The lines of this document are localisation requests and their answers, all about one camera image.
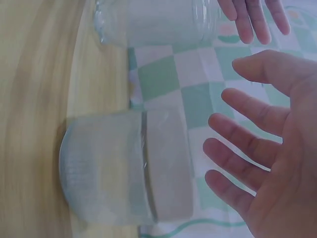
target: glass bottle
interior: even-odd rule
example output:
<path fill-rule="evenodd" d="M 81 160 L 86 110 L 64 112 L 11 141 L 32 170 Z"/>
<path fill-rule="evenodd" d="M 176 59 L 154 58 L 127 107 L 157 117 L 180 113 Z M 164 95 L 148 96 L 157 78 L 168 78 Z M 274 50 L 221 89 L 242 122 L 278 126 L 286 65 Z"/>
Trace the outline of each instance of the glass bottle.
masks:
<path fill-rule="evenodd" d="M 94 27 L 102 44 L 122 47 L 211 41 L 217 0 L 96 0 Z"/>

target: wooden surface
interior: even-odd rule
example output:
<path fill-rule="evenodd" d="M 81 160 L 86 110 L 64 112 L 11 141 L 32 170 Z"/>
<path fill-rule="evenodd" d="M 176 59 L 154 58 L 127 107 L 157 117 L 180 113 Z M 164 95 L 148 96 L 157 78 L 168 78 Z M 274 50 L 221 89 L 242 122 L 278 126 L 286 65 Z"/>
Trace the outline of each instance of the wooden surface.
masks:
<path fill-rule="evenodd" d="M 126 109 L 127 55 L 97 47 L 94 0 L 0 0 L 0 237 L 134 238 L 81 223 L 58 177 L 67 119 Z"/>

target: green square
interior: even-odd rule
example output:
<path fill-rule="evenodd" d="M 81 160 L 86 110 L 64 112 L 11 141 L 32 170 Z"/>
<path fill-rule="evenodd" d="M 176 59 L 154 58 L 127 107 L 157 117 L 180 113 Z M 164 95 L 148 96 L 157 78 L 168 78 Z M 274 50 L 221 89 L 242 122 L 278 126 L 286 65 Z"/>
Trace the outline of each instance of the green square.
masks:
<path fill-rule="evenodd" d="M 135 57 L 134 48 L 128 49 L 128 57 L 129 57 L 129 70 L 136 69 L 138 66 L 137 66 L 137 59 Z"/>
<path fill-rule="evenodd" d="M 221 99 L 221 93 L 225 89 L 223 82 L 210 83 L 210 95 L 212 108 L 215 113 L 222 113 L 227 117 L 234 119 L 232 109 Z"/>
<path fill-rule="evenodd" d="M 241 76 L 238 75 L 232 68 L 232 61 L 250 56 L 251 50 L 249 47 L 215 47 L 217 58 L 220 64 L 222 75 L 224 80 L 234 80 L 241 79 Z"/>
<path fill-rule="evenodd" d="M 269 11 L 267 6 L 263 6 L 263 13 L 267 23 L 274 23 L 274 19 L 272 17 L 271 12 Z"/>
<path fill-rule="evenodd" d="M 177 54 L 177 53 L 181 53 L 185 51 L 195 50 L 198 48 L 198 44 L 185 45 L 185 44 L 179 43 L 179 44 L 172 45 L 172 48 L 173 48 L 173 53 Z"/>
<path fill-rule="evenodd" d="M 144 105 L 143 104 L 134 104 L 130 101 L 130 109 L 136 110 L 136 111 L 144 111 Z"/>
<path fill-rule="evenodd" d="M 270 33 L 271 33 L 271 42 L 267 45 L 263 45 L 257 38 L 255 32 L 253 32 L 254 34 L 254 40 L 252 42 L 252 46 L 255 46 L 255 47 L 265 47 L 265 48 L 268 48 L 268 49 L 277 49 L 278 48 L 278 45 L 277 45 L 277 41 L 274 37 L 274 34 L 271 32 L 270 30 Z"/>
<path fill-rule="evenodd" d="M 220 21 L 230 21 L 229 19 L 228 19 L 228 17 L 226 17 L 226 15 L 223 13 L 223 11 L 222 10 L 220 10 L 221 12 L 220 12 Z"/>
<path fill-rule="evenodd" d="M 317 30 L 317 19 L 305 12 L 301 12 L 302 17 L 311 30 Z"/>
<path fill-rule="evenodd" d="M 260 128 L 258 128 L 252 121 L 250 120 L 244 120 L 239 122 L 244 128 L 248 129 L 250 132 L 252 132 L 254 135 L 267 139 L 267 140 L 273 140 L 276 142 L 282 142 L 282 138 L 272 135 L 270 133 L 267 133 Z"/>
<path fill-rule="evenodd" d="M 208 40 L 208 41 L 201 41 L 198 44 L 199 48 L 206 48 L 206 47 L 212 47 L 212 40 Z"/>
<path fill-rule="evenodd" d="M 293 56 L 301 57 L 301 58 L 303 58 L 303 57 L 304 57 L 303 53 L 302 53 L 302 52 L 300 52 L 300 51 L 281 50 L 281 52 L 283 52 L 283 53 L 287 53 L 287 54 L 290 54 L 290 55 L 293 55 Z"/>
<path fill-rule="evenodd" d="M 281 107 L 290 107 L 290 99 L 289 97 L 285 96 L 281 92 L 279 92 L 276 88 L 272 85 L 266 84 L 264 85 L 265 91 L 269 98 L 269 102 L 275 106 Z"/>
<path fill-rule="evenodd" d="M 301 27 L 293 27 L 293 31 L 303 52 L 317 53 L 316 42 L 310 30 Z"/>
<path fill-rule="evenodd" d="M 209 83 L 181 89 L 188 129 L 208 125 L 213 113 Z"/>
<path fill-rule="evenodd" d="M 144 101 L 179 89 L 174 57 L 165 57 L 139 68 L 139 81 Z"/>
<path fill-rule="evenodd" d="M 202 210 L 216 208 L 222 211 L 232 211 L 233 209 L 223 202 L 206 184 L 205 178 L 196 178 L 200 207 Z"/>

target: palm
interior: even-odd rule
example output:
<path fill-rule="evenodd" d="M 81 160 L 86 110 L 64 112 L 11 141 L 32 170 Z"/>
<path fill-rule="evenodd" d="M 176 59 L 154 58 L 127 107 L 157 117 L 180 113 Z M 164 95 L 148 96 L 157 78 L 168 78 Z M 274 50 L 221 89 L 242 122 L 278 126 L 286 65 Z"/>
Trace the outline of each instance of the palm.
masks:
<path fill-rule="evenodd" d="M 310 71 L 296 71 L 301 65 Z M 268 106 L 235 89 L 227 89 L 222 94 L 226 103 L 250 118 L 258 127 L 281 136 L 282 144 L 257 138 L 223 115 L 216 114 L 210 118 L 209 124 L 215 131 L 252 160 L 271 169 L 267 172 L 244 161 L 215 139 L 209 139 L 204 144 L 205 153 L 216 164 L 257 192 L 256 197 L 253 197 L 218 172 L 206 174 L 209 186 L 239 212 L 256 237 L 304 237 L 294 231 L 302 230 L 304 226 L 306 230 L 315 229 L 311 224 L 317 219 L 317 172 L 314 169 L 317 168 L 315 67 L 310 61 L 301 62 L 270 51 L 234 64 L 235 70 L 246 79 L 271 82 L 291 97 L 291 109 L 287 109 Z M 295 77 L 304 83 L 296 83 Z"/>

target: green checkered pattern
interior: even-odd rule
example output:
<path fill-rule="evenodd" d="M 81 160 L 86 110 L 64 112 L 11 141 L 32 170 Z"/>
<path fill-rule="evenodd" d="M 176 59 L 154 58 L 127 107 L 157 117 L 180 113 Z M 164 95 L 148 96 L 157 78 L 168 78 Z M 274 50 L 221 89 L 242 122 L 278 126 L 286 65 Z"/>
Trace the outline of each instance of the green checkered pattern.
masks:
<path fill-rule="evenodd" d="M 208 118 L 212 113 L 223 113 L 258 136 L 280 141 L 280 138 L 261 131 L 227 106 L 220 98 L 221 92 L 233 87 L 273 105 L 288 107 L 290 103 L 271 85 L 251 83 L 241 78 L 233 70 L 231 62 L 265 49 L 317 60 L 317 18 L 295 7 L 286 7 L 286 11 L 292 25 L 289 36 L 283 36 L 278 31 L 268 9 L 264 9 L 272 35 L 272 42 L 267 46 L 256 39 L 251 45 L 243 44 L 234 22 L 228 21 L 222 14 L 218 36 L 213 42 L 187 47 L 173 45 L 129 50 L 131 107 L 152 109 L 177 106 L 182 109 L 192 155 L 194 186 L 199 198 L 198 209 L 234 212 L 207 187 L 204 180 L 207 170 L 219 169 L 203 153 L 204 140 L 216 137 L 228 144 L 208 127 Z M 248 160 L 237 148 L 232 145 L 230 148 Z M 246 189 L 234 178 L 229 178 Z"/>

